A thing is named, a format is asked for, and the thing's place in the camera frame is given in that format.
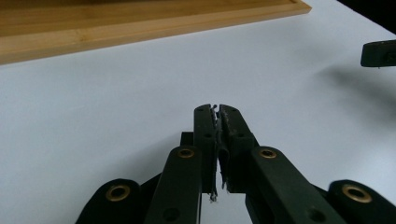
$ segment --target white table surface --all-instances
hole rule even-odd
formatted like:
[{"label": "white table surface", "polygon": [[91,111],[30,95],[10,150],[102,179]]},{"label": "white table surface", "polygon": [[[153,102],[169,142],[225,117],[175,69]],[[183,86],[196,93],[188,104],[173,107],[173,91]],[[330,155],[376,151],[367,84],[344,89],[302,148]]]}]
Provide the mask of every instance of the white table surface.
[{"label": "white table surface", "polygon": [[[74,223],[115,178],[158,174],[203,104],[241,110],[313,184],[359,181],[396,203],[395,35],[336,1],[309,14],[0,66],[0,223]],[[203,196],[202,223],[251,223],[244,195]]]}]

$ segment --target wooden board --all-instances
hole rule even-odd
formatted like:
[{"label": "wooden board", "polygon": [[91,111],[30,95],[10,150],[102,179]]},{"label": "wooden board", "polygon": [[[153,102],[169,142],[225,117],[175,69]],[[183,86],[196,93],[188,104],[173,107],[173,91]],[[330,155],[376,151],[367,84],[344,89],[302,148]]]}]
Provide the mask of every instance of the wooden board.
[{"label": "wooden board", "polygon": [[309,12],[299,0],[0,0],[0,64]]}]

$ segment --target metal rivet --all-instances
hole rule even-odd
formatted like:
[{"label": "metal rivet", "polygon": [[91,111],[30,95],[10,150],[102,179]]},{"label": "metal rivet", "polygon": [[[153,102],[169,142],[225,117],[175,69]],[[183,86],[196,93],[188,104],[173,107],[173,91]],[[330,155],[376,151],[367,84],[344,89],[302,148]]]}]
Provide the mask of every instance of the metal rivet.
[{"label": "metal rivet", "polygon": [[262,149],[260,150],[260,155],[266,159],[273,159],[276,157],[276,152],[271,149]]},{"label": "metal rivet", "polygon": [[111,202],[119,202],[124,200],[131,193],[131,189],[126,185],[115,185],[106,193],[106,198]]},{"label": "metal rivet", "polygon": [[354,185],[344,185],[343,193],[358,203],[370,203],[373,198],[364,189]]},{"label": "metal rivet", "polygon": [[191,149],[188,149],[188,148],[183,148],[177,153],[177,155],[180,158],[188,159],[188,158],[191,158],[194,156],[194,151],[192,151]]}]

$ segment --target black plastic part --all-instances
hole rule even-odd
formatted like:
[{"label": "black plastic part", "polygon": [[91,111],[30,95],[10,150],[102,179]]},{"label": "black plastic part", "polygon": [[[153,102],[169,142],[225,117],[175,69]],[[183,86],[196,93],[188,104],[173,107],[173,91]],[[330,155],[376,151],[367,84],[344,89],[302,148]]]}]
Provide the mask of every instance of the black plastic part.
[{"label": "black plastic part", "polygon": [[194,144],[194,133],[183,132],[181,133],[180,145],[181,146],[193,146]]},{"label": "black plastic part", "polygon": [[202,154],[196,147],[176,147],[169,154],[145,224],[200,221]]},{"label": "black plastic part", "polygon": [[210,105],[201,105],[194,110],[193,145],[202,150],[202,191],[216,197],[216,129],[215,113]]},{"label": "black plastic part", "polygon": [[363,45],[361,66],[396,66],[396,40],[378,41]]},{"label": "black plastic part", "polygon": [[253,224],[275,223],[274,212],[256,185],[248,187],[245,205]]},{"label": "black plastic part", "polygon": [[[115,186],[127,186],[128,196],[118,202],[111,202],[106,194]],[[126,179],[115,179],[97,190],[82,210],[77,224],[140,224],[144,218],[139,185]]]},{"label": "black plastic part", "polygon": [[[357,201],[344,193],[344,190],[347,190],[344,188],[347,186],[358,187],[358,190],[351,188],[348,194],[358,197]],[[361,189],[371,197],[370,202],[361,200],[364,199]],[[374,190],[358,182],[351,180],[332,182],[327,199],[348,223],[396,223],[396,207]]]},{"label": "black plastic part", "polygon": [[256,147],[250,155],[252,180],[271,207],[274,223],[345,223],[279,150]]},{"label": "black plastic part", "polygon": [[245,193],[248,182],[248,153],[256,146],[257,141],[236,108],[220,105],[218,123],[221,123],[218,145],[223,180],[227,181],[227,190],[231,193]]},{"label": "black plastic part", "polygon": [[319,194],[323,197],[323,198],[327,198],[327,191],[324,189],[321,189],[318,186],[312,185],[314,186],[314,188],[319,192]]},{"label": "black plastic part", "polygon": [[140,194],[142,195],[142,216],[145,217],[149,206],[151,205],[152,197],[154,196],[155,189],[160,181],[161,174],[152,177],[150,180],[140,186]]}]

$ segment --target bamboo board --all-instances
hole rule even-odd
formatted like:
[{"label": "bamboo board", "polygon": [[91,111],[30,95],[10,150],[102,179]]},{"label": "bamboo board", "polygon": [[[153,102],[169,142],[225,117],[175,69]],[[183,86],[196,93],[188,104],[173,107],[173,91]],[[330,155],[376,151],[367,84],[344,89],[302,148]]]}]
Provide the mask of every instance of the bamboo board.
[{"label": "bamboo board", "polygon": [[309,12],[300,0],[0,0],[0,64]]}]

